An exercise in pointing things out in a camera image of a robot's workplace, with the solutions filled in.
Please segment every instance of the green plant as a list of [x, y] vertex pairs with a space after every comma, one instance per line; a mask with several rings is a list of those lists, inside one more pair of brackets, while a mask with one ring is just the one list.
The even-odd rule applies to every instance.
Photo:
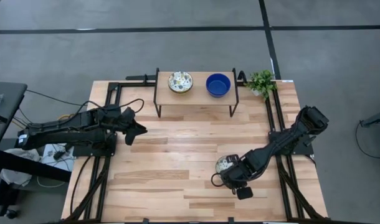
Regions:
[[251, 90], [257, 90], [266, 100], [269, 97], [269, 91], [275, 90], [277, 87], [271, 80], [273, 74], [269, 70], [251, 73], [251, 82], [247, 83], [247, 87]]

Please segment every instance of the patterned bowl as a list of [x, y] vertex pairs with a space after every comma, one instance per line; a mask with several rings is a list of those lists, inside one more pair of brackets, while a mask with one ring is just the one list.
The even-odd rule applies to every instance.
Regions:
[[175, 93], [185, 93], [192, 87], [192, 76], [187, 72], [174, 72], [168, 78], [168, 86]]

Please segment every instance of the small bowl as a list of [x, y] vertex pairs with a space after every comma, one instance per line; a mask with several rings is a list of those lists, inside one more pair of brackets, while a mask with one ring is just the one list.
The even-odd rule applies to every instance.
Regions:
[[230, 80], [221, 73], [215, 73], [207, 78], [206, 86], [211, 96], [219, 98], [230, 90]]
[[188, 92], [193, 84], [192, 76], [187, 72], [174, 72], [168, 78], [169, 89], [175, 93]]

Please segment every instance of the desk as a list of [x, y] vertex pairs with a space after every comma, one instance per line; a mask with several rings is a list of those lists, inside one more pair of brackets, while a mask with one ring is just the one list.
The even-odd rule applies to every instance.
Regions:
[[[104, 104], [108, 82], [93, 83], [90, 100]], [[300, 110], [294, 83], [277, 82], [278, 94], [286, 127]], [[132, 146], [125, 145], [118, 135], [116, 153], [111, 159], [108, 185], [103, 208], [103, 222], [226, 222], [285, 220], [282, 193], [275, 158], [261, 178], [249, 182], [254, 197], [238, 200], [225, 188], [215, 188], [210, 178], [221, 156], [240, 154], [268, 143], [270, 127], [265, 103], [245, 87], [239, 86], [240, 102], [231, 118], [221, 106], [165, 106], [164, 115], [157, 117], [150, 87], [125, 87], [120, 104], [142, 98], [145, 107], [136, 120], [148, 129]], [[130, 105], [137, 110], [139, 104]], [[275, 124], [278, 127], [274, 103]], [[62, 218], [69, 216], [72, 190], [86, 158], [75, 161], [65, 199]], [[321, 215], [325, 204], [315, 166], [305, 156], [293, 156], [298, 186], [306, 199]], [[85, 166], [78, 182], [74, 207], [88, 191], [93, 158]], [[296, 206], [289, 190], [293, 216]], [[92, 203], [95, 216], [98, 193]]]

